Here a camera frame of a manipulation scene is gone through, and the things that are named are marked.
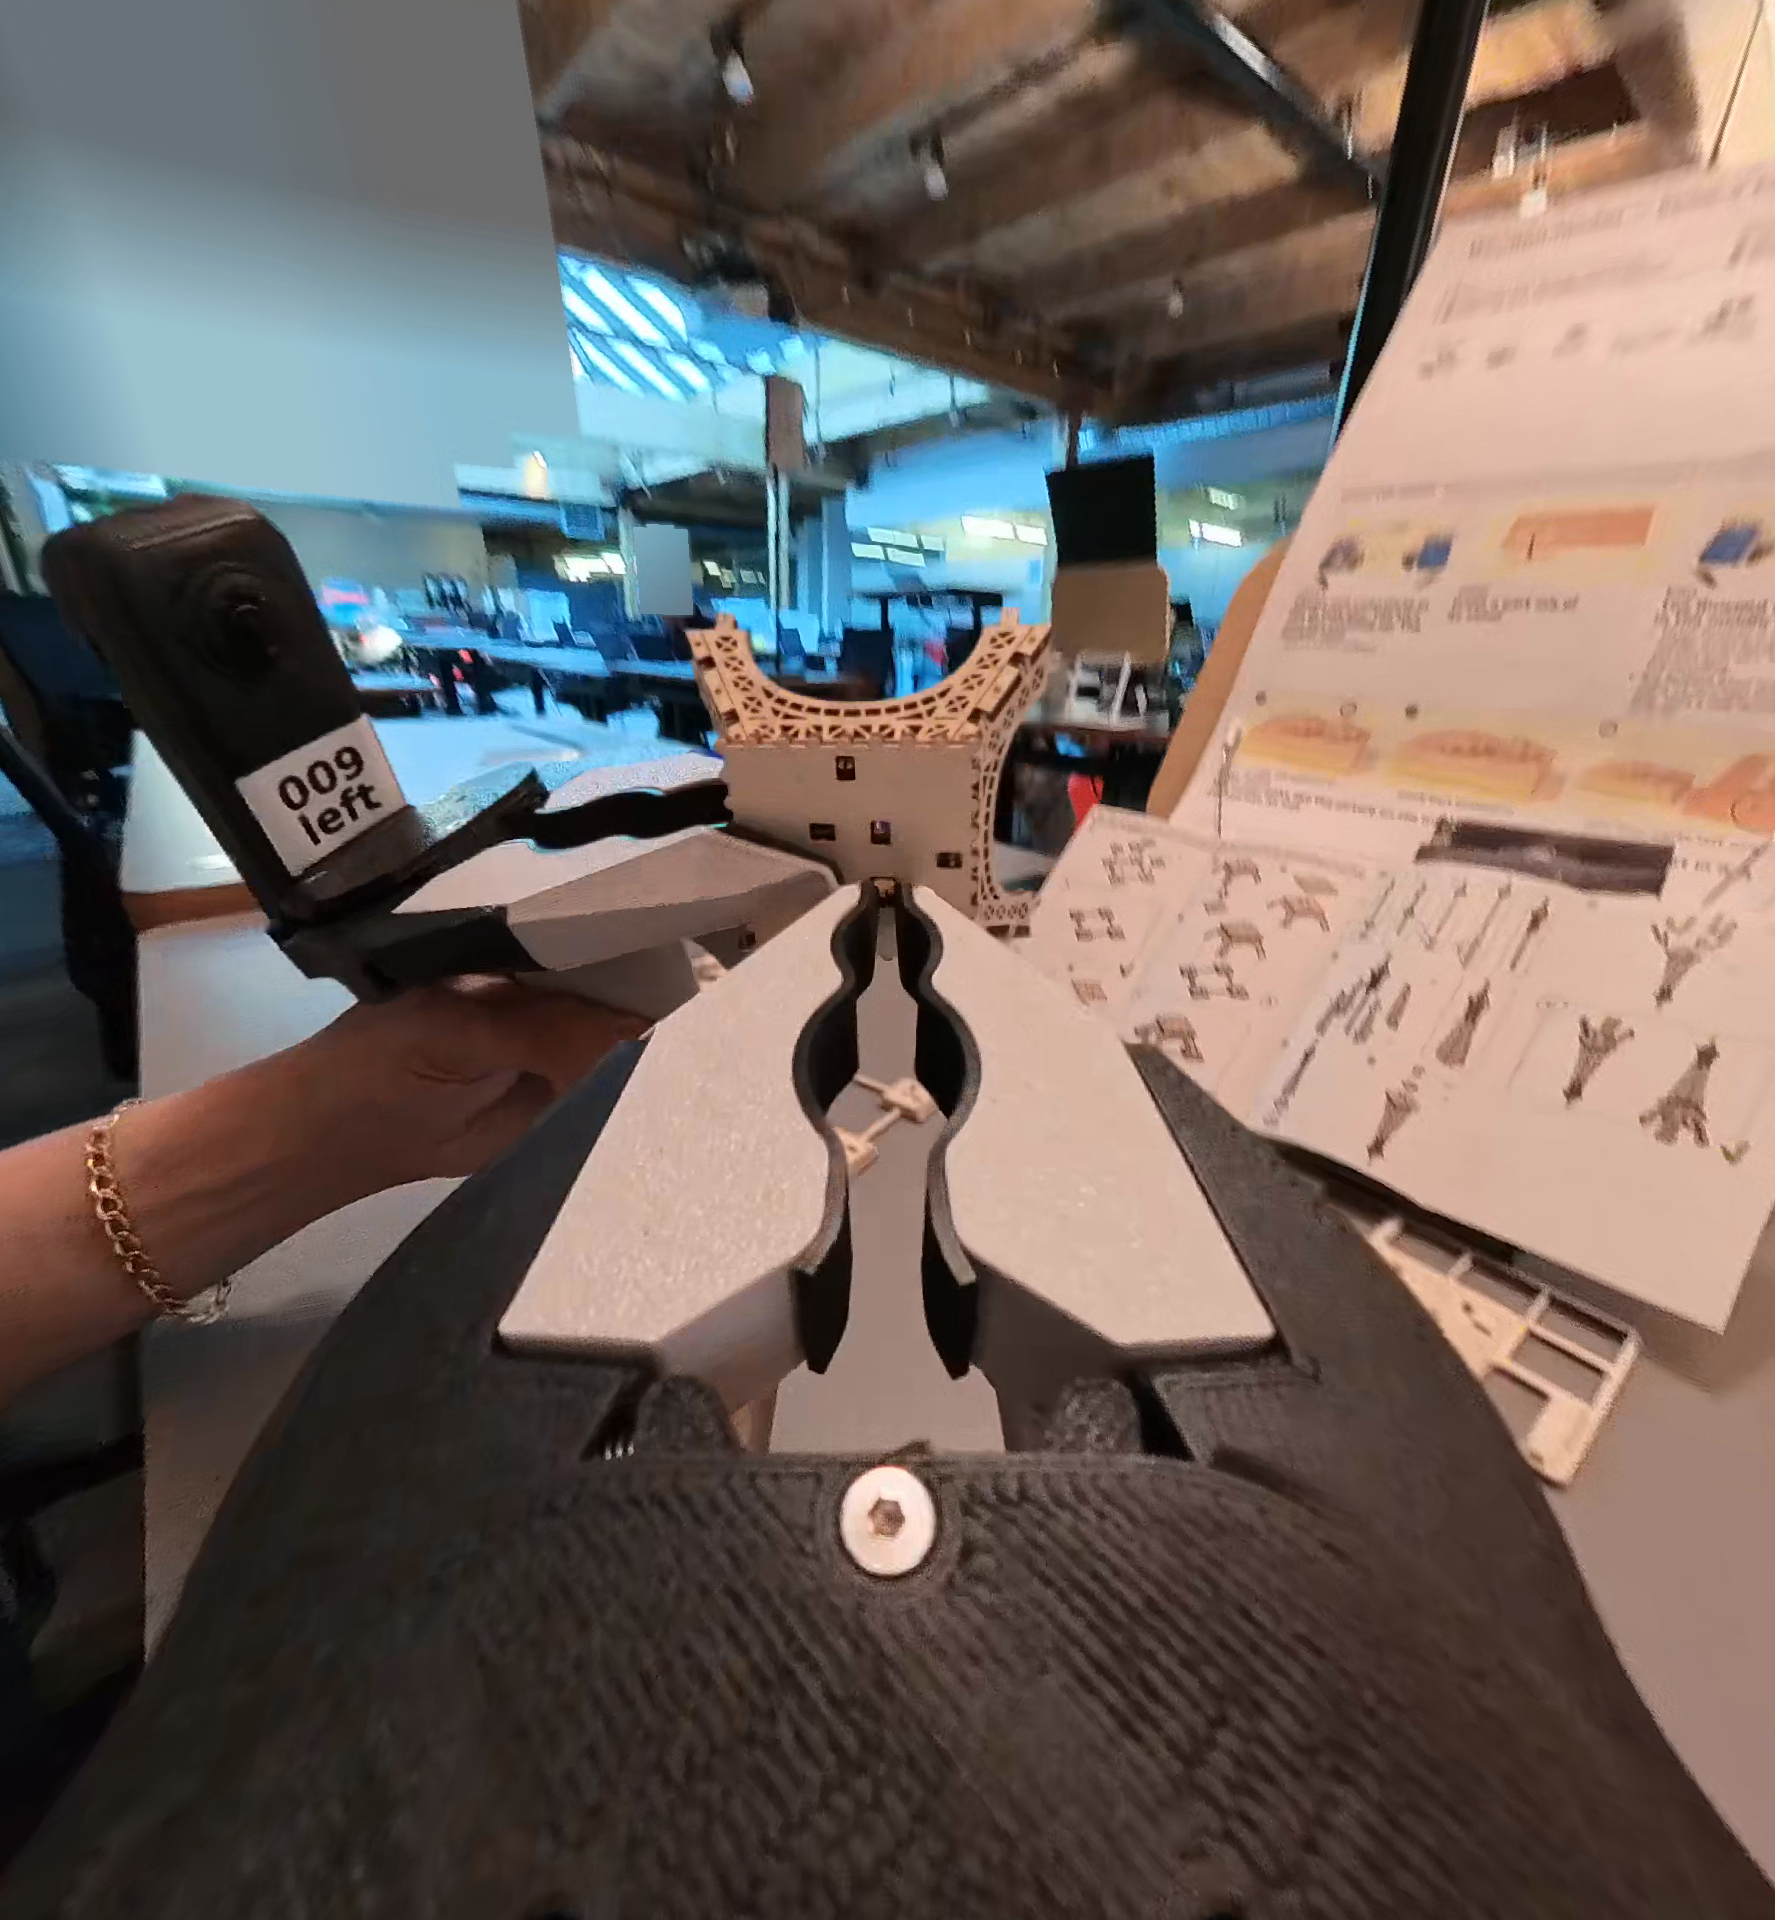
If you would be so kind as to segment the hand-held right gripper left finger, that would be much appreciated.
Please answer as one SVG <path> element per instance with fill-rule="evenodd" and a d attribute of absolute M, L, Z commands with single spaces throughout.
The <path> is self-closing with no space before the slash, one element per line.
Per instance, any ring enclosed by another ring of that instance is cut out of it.
<path fill-rule="evenodd" d="M 849 1325 L 849 1162 L 878 896 L 840 886 L 655 1024 L 494 1336 L 636 1360 L 740 1412 L 825 1376 Z"/>

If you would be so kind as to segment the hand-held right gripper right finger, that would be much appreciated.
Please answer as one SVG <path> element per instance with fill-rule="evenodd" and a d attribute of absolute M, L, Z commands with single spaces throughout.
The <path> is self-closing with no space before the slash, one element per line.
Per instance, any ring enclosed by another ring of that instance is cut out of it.
<path fill-rule="evenodd" d="M 895 892 L 895 953 L 942 1118 L 921 1309 L 946 1372 L 1053 1413 L 1077 1383 L 1264 1351 L 1277 1325 L 1115 1030 L 924 886 Z"/>

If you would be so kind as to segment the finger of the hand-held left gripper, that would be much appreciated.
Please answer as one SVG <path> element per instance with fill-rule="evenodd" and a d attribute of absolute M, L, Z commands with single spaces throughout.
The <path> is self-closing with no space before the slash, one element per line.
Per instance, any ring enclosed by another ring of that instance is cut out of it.
<path fill-rule="evenodd" d="M 540 807 L 524 821 L 524 839 L 540 851 L 578 851 L 610 837 L 646 843 L 723 824 L 729 824 L 729 789 L 712 778 L 665 789 L 610 789 L 571 807 Z"/>
<path fill-rule="evenodd" d="M 578 851 L 506 843 L 410 892 L 392 934 L 429 953 L 437 972 L 571 972 L 677 940 L 763 938 L 834 886 L 828 866 L 725 828 Z"/>

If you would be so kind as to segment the wooden tower base model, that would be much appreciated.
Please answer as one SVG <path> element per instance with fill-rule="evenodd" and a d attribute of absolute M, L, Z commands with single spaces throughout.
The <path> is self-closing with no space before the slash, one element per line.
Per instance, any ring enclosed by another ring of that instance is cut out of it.
<path fill-rule="evenodd" d="M 1011 739 L 1045 695 L 1047 640 L 1047 626 L 1000 610 L 942 684 L 834 703 L 775 684 L 733 620 L 693 628 L 729 821 L 845 883 L 924 886 L 975 927 L 1025 924 L 1025 896 L 994 872 L 994 821 Z"/>

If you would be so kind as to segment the grey desk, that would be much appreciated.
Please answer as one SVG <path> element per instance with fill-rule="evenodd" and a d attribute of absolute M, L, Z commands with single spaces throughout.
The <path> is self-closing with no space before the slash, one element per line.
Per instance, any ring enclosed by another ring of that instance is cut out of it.
<path fill-rule="evenodd" d="M 140 1092 L 196 1089 L 296 1044 L 348 1007 L 302 981 L 255 915 L 159 927 L 138 944 Z M 924 1131 L 894 1130 L 852 1200 L 849 1332 L 825 1378 L 777 1389 L 792 1455 L 902 1442 L 994 1449 L 994 1392 L 946 1383 L 916 1282 Z M 253 1262 L 216 1326 L 140 1345 L 143 1653 L 255 1433 L 307 1351 L 404 1235 L 453 1190 L 424 1184 L 313 1223 Z M 1725 1336 L 1629 1307 L 1640 1360 L 1565 1493 L 1546 1493 L 1594 1607 L 1653 1715 L 1719 1819 L 1775 1881 L 1775 1212 Z"/>

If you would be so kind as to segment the person's left hand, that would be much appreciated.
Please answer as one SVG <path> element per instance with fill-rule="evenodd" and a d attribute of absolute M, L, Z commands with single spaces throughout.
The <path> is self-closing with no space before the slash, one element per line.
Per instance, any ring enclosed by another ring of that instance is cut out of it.
<path fill-rule="evenodd" d="M 465 975 L 355 1007 L 228 1078 L 241 1137 L 322 1200 L 465 1180 L 652 1020 L 582 994 Z"/>

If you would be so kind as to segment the small wooden lattice part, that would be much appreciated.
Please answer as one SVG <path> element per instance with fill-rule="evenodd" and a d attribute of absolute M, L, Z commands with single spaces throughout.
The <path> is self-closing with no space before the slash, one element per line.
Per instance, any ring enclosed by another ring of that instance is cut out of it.
<path fill-rule="evenodd" d="M 863 1118 L 843 1120 L 840 1113 L 833 1113 L 833 1138 L 849 1180 L 878 1163 L 883 1138 L 890 1138 L 894 1131 L 921 1130 L 940 1109 L 924 1084 L 911 1073 L 875 1078 L 860 1071 L 834 1092 L 833 1102 L 843 1109 L 858 1101 L 869 1102 Z"/>

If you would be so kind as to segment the white instruction booklet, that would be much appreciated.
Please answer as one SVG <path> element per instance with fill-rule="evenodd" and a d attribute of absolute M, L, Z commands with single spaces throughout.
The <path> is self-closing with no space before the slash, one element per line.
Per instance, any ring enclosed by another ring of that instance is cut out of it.
<path fill-rule="evenodd" d="M 1399 866 L 1098 807 L 1019 953 L 1240 1125 L 1725 1332 L 1775 1212 L 1775 913 L 1657 845 Z"/>

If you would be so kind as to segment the cardboard backing board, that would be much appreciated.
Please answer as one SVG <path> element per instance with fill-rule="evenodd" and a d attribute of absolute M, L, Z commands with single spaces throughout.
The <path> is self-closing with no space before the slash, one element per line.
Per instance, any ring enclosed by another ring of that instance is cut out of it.
<path fill-rule="evenodd" d="M 1181 803 L 1192 773 L 1201 769 L 1201 761 L 1206 757 L 1206 745 L 1229 707 L 1233 684 L 1240 675 L 1251 638 L 1257 628 L 1257 616 L 1274 593 L 1274 581 L 1283 568 L 1287 550 L 1292 550 L 1292 534 L 1281 540 L 1237 585 L 1221 616 L 1221 626 L 1206 649 L 1203 668 L 1184 697 L 1181 720 L 1168 739 L 1159 769 L 1148 784 L 1148 803 L 1145 803 L 1148 816 L 1168 821 L 1172 812 Z"/>

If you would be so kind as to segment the cardboard sign on stand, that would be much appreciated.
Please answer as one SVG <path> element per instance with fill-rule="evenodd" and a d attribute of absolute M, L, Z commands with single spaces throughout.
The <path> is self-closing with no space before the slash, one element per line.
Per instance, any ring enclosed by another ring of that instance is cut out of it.
<path fill-rule="evenodd" d="M 1128 452 L 1045 473 L 1054 572 L 1047 643 L 1054 675 L 1045 715 L 1089 720 L 1089 664 L 1115 668 L 1115 707 L 1135 668 L 1159 668 L 1172 643 L 1172 585 L 1159 566 L 1157 455 Z"/>

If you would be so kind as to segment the large instruction poster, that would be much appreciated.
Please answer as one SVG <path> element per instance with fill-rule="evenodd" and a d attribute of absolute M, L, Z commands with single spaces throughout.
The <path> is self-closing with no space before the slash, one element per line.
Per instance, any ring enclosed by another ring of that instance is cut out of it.
<path fill-rule="evenodd" d="M 1775 907 L 1775 163 L 1451 225 L 1152 813 L 1653 843 Z"/>

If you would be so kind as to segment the black pole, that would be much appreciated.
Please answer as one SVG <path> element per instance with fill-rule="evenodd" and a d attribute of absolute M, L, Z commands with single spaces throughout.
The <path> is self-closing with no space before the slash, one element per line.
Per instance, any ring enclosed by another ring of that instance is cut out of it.
<path fill-rule="evenodd" d="M 1437 231 L 1488 5 L 1421 5 L 1331 438 L 1352 421 Z"/>

